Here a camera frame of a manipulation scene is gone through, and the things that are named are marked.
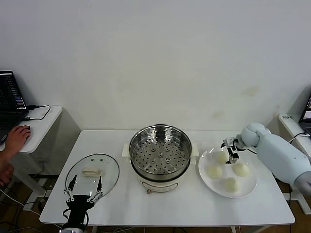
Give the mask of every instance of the human hand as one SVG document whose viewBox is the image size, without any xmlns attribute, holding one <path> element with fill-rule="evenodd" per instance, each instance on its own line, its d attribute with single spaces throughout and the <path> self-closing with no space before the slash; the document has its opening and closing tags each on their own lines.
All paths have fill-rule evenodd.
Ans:
<svg viewBox="0 0 311 233">
<path fill-rule="evenodd" d="M 7 160 L 10 160 L 24 146 L 26 139 L 31 135 L 28 125 L 15 126 L 9 133 L 5 141 L 3 153 Z"/>
<path fill-rule="evenodd" d="M 12 174 L 14 172 L 14 167 L 9 163 L 6 163 L 1 167 L 2 169 L 0 170 L 0 186 L 4 186 L 6 183 L 10 182 Z"/>
</svg>

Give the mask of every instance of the laptop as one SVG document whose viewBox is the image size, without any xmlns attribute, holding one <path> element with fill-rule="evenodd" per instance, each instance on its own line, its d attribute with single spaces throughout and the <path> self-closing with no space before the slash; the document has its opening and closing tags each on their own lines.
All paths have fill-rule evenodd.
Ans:
<svg viewBox="0 0 311 233">
<path fill-rule="evenodd" d="M 308 99 L 306 108 L 301 115 L 299 124 L 306 133 L 311 134 L 311 95 Z"/>
<path fill-rule="evenodd" d="M 28 114 L 12 71 L 0 71 L 0 145 L 9 131 Z"/>
</svg>

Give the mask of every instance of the robotic arm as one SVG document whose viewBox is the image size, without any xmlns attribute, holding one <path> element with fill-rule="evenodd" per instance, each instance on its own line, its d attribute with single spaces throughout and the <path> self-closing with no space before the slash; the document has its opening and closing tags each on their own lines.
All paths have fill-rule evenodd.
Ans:
<svg viewBox="0 0 311 233">
<path fill-rule="evenodd" d="M 275 177 L 295 186 L 302 194 L 311 195 L 311 165 L 308 157 L 283 138 L 271 134 L 263 125 L 248 125 L 235 138 L 226 138 L 224 146 L 230 154 L 228 163 L 236 163 L 239 151 L 253 148 Z"/>
</svg>

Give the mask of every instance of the white table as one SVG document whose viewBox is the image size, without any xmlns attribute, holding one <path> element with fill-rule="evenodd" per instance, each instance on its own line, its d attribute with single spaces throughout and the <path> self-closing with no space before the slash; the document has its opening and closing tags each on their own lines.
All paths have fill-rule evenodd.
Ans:
<svg viewBox="0 0 311 233">
<path fill-rule="evenodd" d="M 187 170 L 185 182 L 167 193 L 146 194 L 130 163 L 121 157 L 124 143 L 136 131 L 82 131 L 41 214 L 43 223 L 66 222 L 65 178 L 70 168 L 94 153 L 114 157 L 120 166 L 116 186 L 88 210 L 89 225 L 116 226 L 258 226 L 291 224 L 295 218 L 271 172 L 257 157 L 241 153 L 256 167 L 259 177 L 255 191 L 242 199 L 229 199 L 210 190 L 201 180 L 197 166 Z M 219 147 L 222 140 L 238 131 L 186 131 L 197 143 L 200 154 Z"/>
<path fill-rule="evenodd" d="M 298 133 L 304 132 L 304 130 L 298 124 L 300 115 L 299 114 L 280 114 L 278 116 L 279 121 L 285 127 L 287 132 L 294 137 Z M 305 155 L 311 157 L 311 140 L 307 137 L 298 137 L 295 142 L 302 150 Z"/>
<path fill-rule="evenodd" d="M 280 114 L 278 116 L 279 121 L 282 123 L 287 132 L 294 137 L 298 133 L 304 132 L 304 130 L 298 124 L 300 115 L 299 114 Z M 299 146 L 301 151 L 311 157 L 311 140 L 308 137 L 298 137 L 295 139 L 296 144 Z M 294 187 L 292 187 L 291 200 L 298 201 L 302 211 L 306 215 L 311 215 L 311 208 L 306 202 L 303 195 Z M 289 193 L 283 194 L 286 200 L 289 200 Z"/>
<path fill-rule="evenodd" d="M 34 119 L 42 118 L 47 110 L 48 107 L 30 110 L 27 117 Z M 27 139 L 24 147 L 19 151 L 19 153 L 30 154 L 34 152 L 53 125 L 53 123 L 56 121 L 62 110 L 63 109 L 61 106 L 51 106 L 51 110 L 42 120 L 22 121 L 19 125 L 29 125 L 31 129 L 31 136 Z M 13 158 L 12 164 L 18 164 L 18 161 Z M 43 197 L 45 195 L 45 189 L 43 189 L 42 186 L 44 185 L 46 179 L 41 179 L 37 183 L 28 174 L 18 169 L 15 169 L 14 176 L 16 176 L 20 181 L 22 181 L 31 190 L 33 190 L 27 202 L 33 202 L 37 197 Z M 33 204 L 27 204 L 25 205 L 24 210 L 30 210 L 32 206 Z"/>
</svg>

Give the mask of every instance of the person's arm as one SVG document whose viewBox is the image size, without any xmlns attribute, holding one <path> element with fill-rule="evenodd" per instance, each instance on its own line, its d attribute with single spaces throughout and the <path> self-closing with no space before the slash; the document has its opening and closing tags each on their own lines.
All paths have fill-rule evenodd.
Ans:
<svg viewBox="0 0 311 233">
<path fill-rule="evenodd" d="M 9 161 L 23 148 L 30 133 L 27 125 L 16 126 L 8 133 L 5 148 L 0 152 L 0 186 L 10 182 L 14 168 Z"/>
</svg>

